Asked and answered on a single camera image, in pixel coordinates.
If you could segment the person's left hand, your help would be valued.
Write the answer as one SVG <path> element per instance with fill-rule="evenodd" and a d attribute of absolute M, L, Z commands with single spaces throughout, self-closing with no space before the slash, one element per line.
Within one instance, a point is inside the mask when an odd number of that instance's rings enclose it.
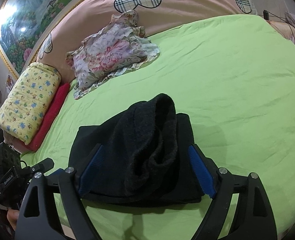
<path fill-rule="evenodd" d="M 9 221 L 9 224 L 12 226 L 13 230 L 16 230 L 18 217 L 19 217 L 18 210 L 8 209 L 7 220 Z"/>

